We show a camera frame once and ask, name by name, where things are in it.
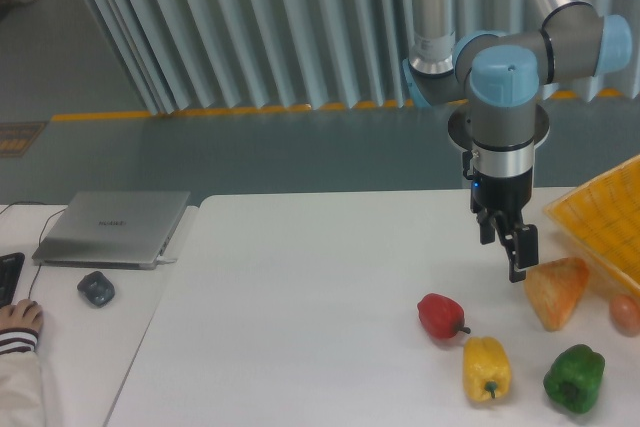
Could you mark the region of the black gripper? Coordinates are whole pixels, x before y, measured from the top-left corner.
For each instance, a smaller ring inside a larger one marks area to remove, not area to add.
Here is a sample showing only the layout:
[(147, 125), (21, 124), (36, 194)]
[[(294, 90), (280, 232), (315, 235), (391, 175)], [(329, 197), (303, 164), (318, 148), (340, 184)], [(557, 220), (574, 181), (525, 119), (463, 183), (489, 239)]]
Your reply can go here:
[(482, 245), (501, 237), (509, 261), (509, 281), (526, 279), (527, 270), (539, 263), (538, 229), (523, 221), (522, 209), (532, 196), (533, 172), (514, 177), (491, 177), (474, 171), (471, 183), (471, 211), (479, 225)]

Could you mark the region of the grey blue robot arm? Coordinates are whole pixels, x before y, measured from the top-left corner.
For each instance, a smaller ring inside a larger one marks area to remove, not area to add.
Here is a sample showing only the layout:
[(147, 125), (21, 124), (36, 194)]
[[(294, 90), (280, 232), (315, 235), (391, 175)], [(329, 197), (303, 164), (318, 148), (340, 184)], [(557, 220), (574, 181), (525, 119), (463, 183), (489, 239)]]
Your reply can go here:
[(482, 244), (499, 242), (511, 282), (538, 257), (537, 228), (523, 220), (532, 195), (542, 86), (625, 68), (632, 32), (619, 15), (598, 14), (590, 0), (532, 0), (539, 29), (476, 31), (457, 38), (454, 0), (411, 0), (414, 41), (403, 70), (414, 102), (466, 99), (462, 168)]

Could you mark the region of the white striped sleeve forearm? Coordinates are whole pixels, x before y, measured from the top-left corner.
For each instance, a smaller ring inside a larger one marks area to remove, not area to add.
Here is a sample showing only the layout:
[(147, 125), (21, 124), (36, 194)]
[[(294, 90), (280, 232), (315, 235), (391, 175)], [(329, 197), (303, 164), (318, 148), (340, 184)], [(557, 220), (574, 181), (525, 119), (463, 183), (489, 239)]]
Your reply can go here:
[(1, 331), (1, 425), (45, 426), (42, 376), (33, 329)]

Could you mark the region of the person's hand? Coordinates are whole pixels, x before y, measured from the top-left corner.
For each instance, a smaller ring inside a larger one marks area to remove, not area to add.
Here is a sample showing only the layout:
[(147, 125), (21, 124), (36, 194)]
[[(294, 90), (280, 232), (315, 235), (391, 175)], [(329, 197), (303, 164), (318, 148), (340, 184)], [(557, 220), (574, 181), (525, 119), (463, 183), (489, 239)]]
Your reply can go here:
[(6, 305), (0, 310), (1, 331), (32, 331), (39, 334), (44, 324), (43, 308), (30, 299)]

